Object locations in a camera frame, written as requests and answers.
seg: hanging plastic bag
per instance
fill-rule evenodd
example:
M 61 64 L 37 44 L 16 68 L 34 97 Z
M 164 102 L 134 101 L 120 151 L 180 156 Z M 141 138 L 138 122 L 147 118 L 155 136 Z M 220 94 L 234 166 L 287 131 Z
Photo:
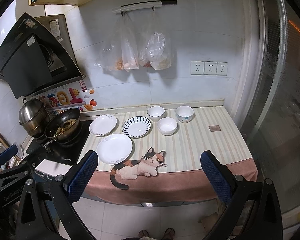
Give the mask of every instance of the hanging plastic bag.
M 95 66 L 105 70 L 123 70 L 122 50 L 121 50 L 121 17 L 117 20 L 111 34 L 103 42 L 103 46 L 98 53 Z
M 133 23 L 127 13 L 123 14 L 120 23 L 123 68 L 126 71 L 138 69 L 139 56 L 136 36 Z
M 141 63 L 154 69 L 171 67 L 171 41 L 160 19 L 152 13 L 146 30 L 142 33 L 143 45 L 140 48 Z

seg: black range hood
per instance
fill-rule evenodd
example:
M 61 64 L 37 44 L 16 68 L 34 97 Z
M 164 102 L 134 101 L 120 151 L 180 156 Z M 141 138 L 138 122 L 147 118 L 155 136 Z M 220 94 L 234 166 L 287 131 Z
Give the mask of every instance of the black range hood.
M 53 61 L 61 62 L 58 68 Z M 29 96 L 82 74 L 58 40 L 36 19 L 24 13 L 0 46 L 0 79 L 15 98 Z

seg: person's foot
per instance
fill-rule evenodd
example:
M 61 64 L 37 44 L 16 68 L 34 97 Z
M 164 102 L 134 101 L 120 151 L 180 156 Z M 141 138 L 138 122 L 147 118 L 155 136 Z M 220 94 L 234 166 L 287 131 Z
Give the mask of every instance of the person's foot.
M 173 228 L 168 228 L 164 235 L 163 235 L 163 238 L 162 239 L 170 239 L 170 240 L 173 240 L 174 236 L 176 235 L 176 232 L 174 231 Z
M 149 233 L 147 232 L 147 230 L 141 230 L 139 232 L 138 237 L 142 238 L 142 237 L 145 237 L 145 236 L 149 236 Z

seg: electrical outlet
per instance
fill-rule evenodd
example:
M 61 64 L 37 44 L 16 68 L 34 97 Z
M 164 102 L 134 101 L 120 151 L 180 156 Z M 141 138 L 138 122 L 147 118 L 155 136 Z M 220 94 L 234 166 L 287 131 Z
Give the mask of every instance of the electrical outlet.
M 217 63 L 217 75 L 226 76 L 228 73 L 228 63 L 218 62 Z
M 204 61 L 190 61 L 190 75 L 203 75 Z
M 212 61 L 204 62 L 204 74 L 215 75 L 217 73 L 217 63 Z

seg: metal screw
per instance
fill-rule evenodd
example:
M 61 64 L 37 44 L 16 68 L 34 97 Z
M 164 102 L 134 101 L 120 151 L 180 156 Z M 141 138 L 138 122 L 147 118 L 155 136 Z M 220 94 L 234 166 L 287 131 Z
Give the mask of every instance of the metal screw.
M 241 176 L 241 175 L 236 175 L 234 178 L 235 178 L 237 181 L 243 181 L 243 176 Z
M 266 179 L 266 184 L 271 185 L 271 184 L 272 184 L 272 180 L 269 179 L 269 178 L 267 178 L 267 179 Z
M 63 180 L 63 176 L 62 175 L 57 175 L 54 179 L 56 181 L 61 181 L 61 180 Z
M 33 179 L 27 179 L 26 184 L 30 185 L 30 184 L 32 184 L 32 182 L 33 182 Z

